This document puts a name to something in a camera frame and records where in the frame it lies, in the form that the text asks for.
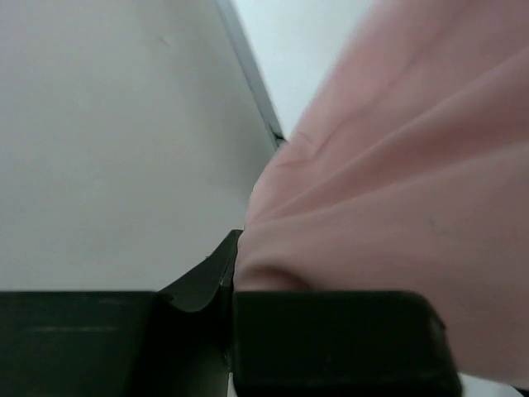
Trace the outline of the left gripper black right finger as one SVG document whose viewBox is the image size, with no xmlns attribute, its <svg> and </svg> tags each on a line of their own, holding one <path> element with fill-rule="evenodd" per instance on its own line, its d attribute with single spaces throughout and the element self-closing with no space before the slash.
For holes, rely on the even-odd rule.
<svg viewBox="0 0 529 397">
<path fill-rule="evenodd" d="M 460 396 L 443 322 L 402 291 L 239 292 L 239 396 Z"/>
</svg>

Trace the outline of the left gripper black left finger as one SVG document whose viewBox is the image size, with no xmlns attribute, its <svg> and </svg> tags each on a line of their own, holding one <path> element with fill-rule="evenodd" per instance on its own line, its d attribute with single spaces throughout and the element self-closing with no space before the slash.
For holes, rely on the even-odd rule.
<svg viewBox="0 0 529 397">
<path fill-rule="evenodd" d="M 240 232 L 159 291 L 4 291 L 4 396 L 225 396 Z"/>
</svg>

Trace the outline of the pink trousers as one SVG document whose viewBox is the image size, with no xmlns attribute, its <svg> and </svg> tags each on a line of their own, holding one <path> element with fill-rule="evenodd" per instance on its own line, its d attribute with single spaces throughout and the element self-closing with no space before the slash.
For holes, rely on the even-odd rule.
<svg viewBox="0 0 529 397">
<path fill-rule="evenodd" d="M 528 4 L 379 1 L 250 197 L 235 286 L 405 289 L 528 387 Z"/>
</svg>

